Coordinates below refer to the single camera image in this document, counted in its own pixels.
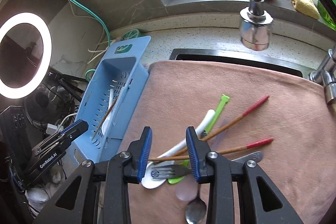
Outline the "green plastic spoon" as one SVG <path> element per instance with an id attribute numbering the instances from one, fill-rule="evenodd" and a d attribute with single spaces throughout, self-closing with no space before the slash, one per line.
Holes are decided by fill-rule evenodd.
<path id="1" fill-rule="evenodd" d="M 219 116 L 221 115 L 222 111 L 224 110 L 224 106 L 230 101 L 230 97 L 225 95 L 225 94 L 222 94 L 221 95 L 221 98 L 220 98 L 220 102 L 215 110 L 215 115 L 214 117 L 212 118 L 212 120 L 210 121 L 210 123 L 206 126 L 206 128 L 203 130 L 203 132 L 201 133 L 200 137 L 199 138 L 203 138 L 205 136 L 207 136 L 213 126 L 215 125 L 215 123 L 217 122 Z M 183 179 L 185 178 L 185 176 L 181 176 L 181 177 L 177 177 L 177 178 L 169 178 L 168 179 L 168 183 L 169 184 L 177 184 L 179 183 L 180 181 L 182 181 Z"/>

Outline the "wooden chopstick red tip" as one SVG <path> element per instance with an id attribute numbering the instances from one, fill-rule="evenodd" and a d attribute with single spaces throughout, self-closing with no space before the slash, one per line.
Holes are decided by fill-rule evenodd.
<path id="1" fill-rule="evenodd" d="M 118 97 L 119 97 L 119 96 L 117 96 L 117 97 L 114 99 L 114 101 L 112 102 L 111 106 L 108 108 L 108 110 L 107 110 L 107 112 L 105 113 L 104 117 L 102 118 L 100 124 L 98 125 L 96 131 L 94 132 L 94 134 L 93 134 L 91 140 L 93 140 L 93 139 L 95 138 L 95 136 L 97 135 L 97 133 L 99 132 L 99 129 L 102 127 L 102 124 L 105 122 L 105 120 L 107 119 L 108 115 L 110 114 L 110 112 L 111 112 L 112 109 L 114 108 L 114 106 L 115 106 L 115 104 L 116 104 L 116 102 L 117 102 L 117 100 L 118 100 Z"/>
<path id="2" fill-rule="evenodd" d="M 234 147 L 234 148 L 230 148 L 230 149 L 224 149 L 224 150 L 218 151 L 218 153 L 221 154 L 221 155 L 226 155 L 226 154 L 230 154 L 230 153 L 245 151 L 245 150 L 248 150 L 248 149 L 257 148 L 257 147 L 261 147 L 261 146 L 270 144 L 273 141 L 274 141 L 274 138 L 266 138 L 266 139 L 263 139 L 263 140 L 260 140 L 260 141 L 249 143 L 247 145 Z M 187 160 L 187 159 L 189 159 L 189 156 L 182 155 L 182 156 L 169 156 L 169 157 L 161 157 L 161 158 L 156 157 L 156 158 L 151 158 L 148 161 L 164 162 L 164 161 L 177 161 L 177 160 Z"/>
<path id="3" fill-rule="evenodd" d="M 214 138 L 215 136 L 219 135 L 223 131 L 229 129 L 230 127 L 232 127 L 233 125 L 235 125 L 236 123 L 241 121 L 244 117 L 248 116 L 250 113 L 252 113 L 256 109 L 258 109 L 260 106 L 262 106 L 266 101 L 268 101 L 268 99 L 269 99 L 269 95 L 264 96 L 262 99 L 260 99 L 255 104 L 253 104 L 250 108 L 248 108 L 242 115 L 236 117 L 235 119 L 230 121 L 228 124 L 225 124 L 223 127 L 216 130 L 215 132 L 212 132 L 209 135 L 203 137 L 201 140 L 202 141 L 208 141 L 208 140 Z"/>

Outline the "pink cloth mat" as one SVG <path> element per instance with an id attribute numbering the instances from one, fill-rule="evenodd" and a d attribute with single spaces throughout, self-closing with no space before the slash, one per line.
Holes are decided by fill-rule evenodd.
<path id="1" fill-rule="evenodd" d="M 335 106 L 326 104 L 321 85 L 301 77 L 224 63 L 153 63 L 120 150 L 149 126 L 151 155 L 163 154 L 217 107 L 222 94 L 230 101 L 215 128 L 268 100 L 217 137 L 218 149 L 273 137 L 262 148 L 262 169 L 304 223 L 319 223 L 335 199 Z"/>

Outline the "white ceramic spoon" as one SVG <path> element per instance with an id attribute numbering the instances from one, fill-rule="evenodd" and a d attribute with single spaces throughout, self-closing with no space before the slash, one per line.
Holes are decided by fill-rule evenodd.
<path id="1" fill-rule="evenodd" d="M 101 132 L 102 135 L 105 135 L 106 129 L 108 127 L 109 124 L 109 120 L 110 120 L 110 113 L 112 112 L 112 103 L 114 101 L 114 89 L 111 88 L 110 89 L 110 95 L 109 95 L 109 103 L 108 103 L 108 115 L 106 116 L 106 119 L 103 121 L 102 126 L 101 126 Z"/>

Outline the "green round drain cover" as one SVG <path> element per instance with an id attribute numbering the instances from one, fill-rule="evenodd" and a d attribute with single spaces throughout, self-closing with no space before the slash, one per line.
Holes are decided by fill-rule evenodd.
<path id="1" fill-rule="evenodd" d="M 141 37 L 141 32 L 138 29 L 128 30 L 123 34 L 122 40 L 130 40 Z"/>

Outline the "black kitchen sink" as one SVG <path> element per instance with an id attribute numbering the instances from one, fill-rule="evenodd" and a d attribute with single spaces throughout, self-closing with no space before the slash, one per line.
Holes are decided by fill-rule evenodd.
<path id="1" fill-rule="evenodd" d="M 270 71 L 286 73 L 292 76 L 308 79 L 311 68 L 266 56 L 255 56 L 252 53 L 205 50 L 205 49 L 173 49 L 169 60 L 208 61 L 249 67 L 262 68 Z"/>

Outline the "chrome sink faucet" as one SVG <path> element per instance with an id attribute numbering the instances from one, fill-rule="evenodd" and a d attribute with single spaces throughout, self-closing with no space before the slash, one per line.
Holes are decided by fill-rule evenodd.
<path id="1" fill-rule="evenodd" d="M 249 0 L 249 6 L 240 11 L 239 32 L 242 43 L 254 51 L 268 48 L 272 33 L 272 16 L 263 8 L 264 0 Z M 318 69 L 310 72 L 309 79 L 324 87 L 328 105 L 335 104 L 335 48 L 329 49 Z"/>

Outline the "white power adapter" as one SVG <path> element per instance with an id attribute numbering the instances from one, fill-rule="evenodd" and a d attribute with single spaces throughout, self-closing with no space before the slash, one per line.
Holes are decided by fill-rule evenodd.
<path id="1" fill-rule="evenodd" d="M 54 133 L 57 132 L 57 130 L 58 130 L 58 127 L 56 125 L 48 123 L 46 127 L 46 134 L 53 135 Z"/>

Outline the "translucent plastic spoon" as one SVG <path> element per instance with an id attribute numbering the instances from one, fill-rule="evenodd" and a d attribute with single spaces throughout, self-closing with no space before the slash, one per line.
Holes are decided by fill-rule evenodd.
<path id="1" fill-rule="evenodd" d="M 219 145 L 224 140 L 227 131 L 228 130 L 224 130 L 216 137 L 213 137 L 212 139 L 207 141 L 212 150 L 216 151 L 219 148 Z M 198 183 L 194 180 L 193 175 L 189 174 L 177 184 L 175 194 L 177 196 L 177 199 L 179 199 L 180 201 L 189 202 L 196 197 L 197 191 Z"/>

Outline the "yellow sponge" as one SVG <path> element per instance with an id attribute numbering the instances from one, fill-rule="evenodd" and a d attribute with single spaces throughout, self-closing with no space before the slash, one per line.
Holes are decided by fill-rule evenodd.
<path id="1" fill-rule="evenodd" d="M 290 0 L 294 9 L 306 16 L 319 20 L 320 14 L 312 0 Z"/>

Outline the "green dish soap bottle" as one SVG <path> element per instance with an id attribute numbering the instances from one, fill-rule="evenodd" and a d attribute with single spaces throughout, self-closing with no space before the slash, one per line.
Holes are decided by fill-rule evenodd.
<path id="1" fill-rule="evenodd" d="M 325 7 L 320 1 L 317 2 L 317 9 L 318 9 L 320 16 L 322 16 L 322 18 L 327 23 L 327 25 L 333 30 L 335 30 L 336 28 L 335 22 L 332 20 L 331 16 L 329 15 L 329 13 L 327 12 L 327 10 L 325 9 Z"/>

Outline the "blue plastic drainer basket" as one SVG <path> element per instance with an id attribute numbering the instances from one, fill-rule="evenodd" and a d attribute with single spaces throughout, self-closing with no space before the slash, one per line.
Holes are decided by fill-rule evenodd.
<path id="1" fill-rule="evenodd" d="M 88 123 L 88 130 L 67 151 L 75 165 L 86 159 L 106 161 L 117 153 L 149 77 L 140 59 L 150 40 L 116 42 L 99 62 L 76 116 Z"/>

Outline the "metal spoon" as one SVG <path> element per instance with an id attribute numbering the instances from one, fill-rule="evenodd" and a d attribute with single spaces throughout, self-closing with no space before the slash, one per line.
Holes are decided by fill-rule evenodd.
<path id="1" fill-rule="evenodd" d="M 201 184 L 198 185 L 196 197 L 185 208 L 185 219 L 188 224 L 199 224 L 206 216 L 207 205 L 201 199 Z"/>

